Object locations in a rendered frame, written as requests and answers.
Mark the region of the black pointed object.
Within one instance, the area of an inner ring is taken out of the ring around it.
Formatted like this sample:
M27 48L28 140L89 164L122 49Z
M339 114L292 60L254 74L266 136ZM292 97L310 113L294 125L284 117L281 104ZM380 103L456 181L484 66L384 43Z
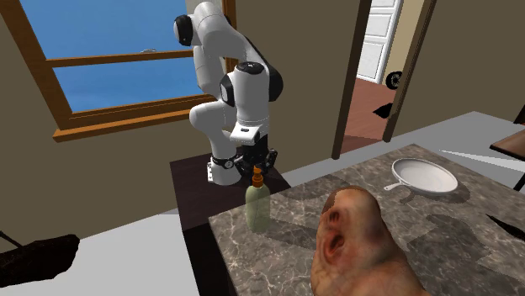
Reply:
M486 216L489 219L491 219L493 222L495 222L499 227L501 227L506 233L519 239L520 241L525 242L525 231L524 230L521 230L520 228L514 225L510 225L504 221L501 221L492 215L487 214Z

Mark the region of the dark wooden table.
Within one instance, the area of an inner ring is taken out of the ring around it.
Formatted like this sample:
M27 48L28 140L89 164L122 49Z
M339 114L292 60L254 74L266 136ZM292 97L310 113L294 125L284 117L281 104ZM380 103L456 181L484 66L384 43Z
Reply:
M525 104L514 120L514 124L525 126ZM491 144L490 149L525 162L525 129Z

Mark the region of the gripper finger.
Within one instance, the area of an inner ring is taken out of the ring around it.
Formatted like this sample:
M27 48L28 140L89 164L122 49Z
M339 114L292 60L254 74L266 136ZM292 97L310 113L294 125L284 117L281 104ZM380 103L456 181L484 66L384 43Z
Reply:
M274 167L278 152L275 149L270 149L268 154L265 156L264 161L262 162L262 169L267 172L269 169Z
M254 158L249 155L238 155L234 160L236 169L243 177L251 177L255 166Z

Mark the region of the green bottle with orange cap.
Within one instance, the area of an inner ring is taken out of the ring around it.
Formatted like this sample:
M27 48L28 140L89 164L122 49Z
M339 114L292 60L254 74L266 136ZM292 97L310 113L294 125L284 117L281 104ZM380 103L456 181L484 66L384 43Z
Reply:
M265 231L270 222L271 192L265 185L262 170L253 167L252 185L246 190L246 222L253 232Z

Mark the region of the wooden framed window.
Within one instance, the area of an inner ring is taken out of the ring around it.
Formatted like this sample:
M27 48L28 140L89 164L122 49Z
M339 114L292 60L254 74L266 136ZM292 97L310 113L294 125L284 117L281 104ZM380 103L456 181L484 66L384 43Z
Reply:
M53 134L56 142L79 140L185 120L192 107L215 100L209 94L199 94L74 112L56 78L54 73L56 67L189 58L193 52L191 50L168 50L153 53L48 59L41 49L19 0L0 0L0 14L58 126Z

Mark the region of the brown door frame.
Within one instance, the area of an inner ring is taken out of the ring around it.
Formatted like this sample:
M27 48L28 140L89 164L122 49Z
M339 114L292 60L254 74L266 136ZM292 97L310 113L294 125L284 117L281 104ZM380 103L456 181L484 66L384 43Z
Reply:
M353 41L347 64L347 73L342 93L341 108L337 119L337 128L334 136L334 144L331 152L331 159L340 158L344 131L347 125L347 116L353 98L353 89L358 70L358 60L362 52L362 44L365 36L366 23L368 22L369 10L372 0L359 0L357 20L353 31ZM432 13L437 0L424 0L422 10L417 21L415 33L411 40L410 49L406 57L403 68L403 76L400 82L400 89L397 90L390 116L387 119L382 141L389 143L393 137L395 126L400 116L402 105L405 101L406 93L409 88L411 76L417 63L424 38L431 22Z

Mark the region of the white panelled door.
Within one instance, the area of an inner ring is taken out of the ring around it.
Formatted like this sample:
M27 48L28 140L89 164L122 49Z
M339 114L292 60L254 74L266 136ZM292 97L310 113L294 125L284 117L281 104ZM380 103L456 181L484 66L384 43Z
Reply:
M372 0L357 78L380 84L404 0Z

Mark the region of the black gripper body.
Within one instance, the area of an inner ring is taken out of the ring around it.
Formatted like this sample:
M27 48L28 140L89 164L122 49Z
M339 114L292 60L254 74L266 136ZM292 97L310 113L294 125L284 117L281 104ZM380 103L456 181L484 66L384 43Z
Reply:
M268 137L264 135L255 145L242 146L242 160L249 163L261 163L266 159L268 149Z

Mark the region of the black lumpy object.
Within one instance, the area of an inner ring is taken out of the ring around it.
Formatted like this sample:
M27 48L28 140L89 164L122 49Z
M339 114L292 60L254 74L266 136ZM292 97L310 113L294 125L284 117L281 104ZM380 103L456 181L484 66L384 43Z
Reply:
M0 237L16 246L0 253L0 288L55 278L72 266L80 244L74 234L24 246L1 230Z

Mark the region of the white frying pan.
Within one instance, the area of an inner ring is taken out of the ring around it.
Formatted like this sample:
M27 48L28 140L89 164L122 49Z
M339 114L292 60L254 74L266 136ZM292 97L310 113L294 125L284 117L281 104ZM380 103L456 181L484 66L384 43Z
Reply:
M457 178L447 169L433 162L416 158L400 158L391 165L397 182L384 187L390 191L405 186L426 195L444 195L457 189Z

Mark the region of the dark robot stand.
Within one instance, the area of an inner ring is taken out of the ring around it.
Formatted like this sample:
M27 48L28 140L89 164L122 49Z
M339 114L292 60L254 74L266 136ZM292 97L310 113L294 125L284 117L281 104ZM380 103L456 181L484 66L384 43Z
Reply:
M209 217L243 205L252 179L243 177L230 186L209 182L210 158L205 154L170 163L178 213L199 295L237 296Z

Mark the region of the black round object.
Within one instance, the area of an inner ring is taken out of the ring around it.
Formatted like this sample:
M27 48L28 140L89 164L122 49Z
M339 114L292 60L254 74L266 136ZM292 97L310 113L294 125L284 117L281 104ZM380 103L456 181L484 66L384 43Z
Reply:
M400 85L400 79L402 77L401 71L393 71L385 78L385 85L390 90L396 90Z

